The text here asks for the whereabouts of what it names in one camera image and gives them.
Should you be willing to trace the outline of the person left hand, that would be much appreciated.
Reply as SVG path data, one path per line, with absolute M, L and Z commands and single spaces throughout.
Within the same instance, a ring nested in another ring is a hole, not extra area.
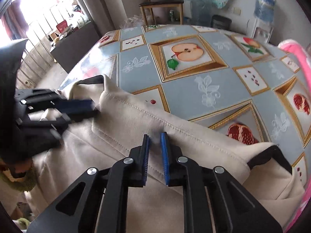
M 31 164 L 31 159 L 17 163 L 6 163 L 1 159 L 1 172 L 4 173 L 7 178 L 23 178 L 30 169 Z

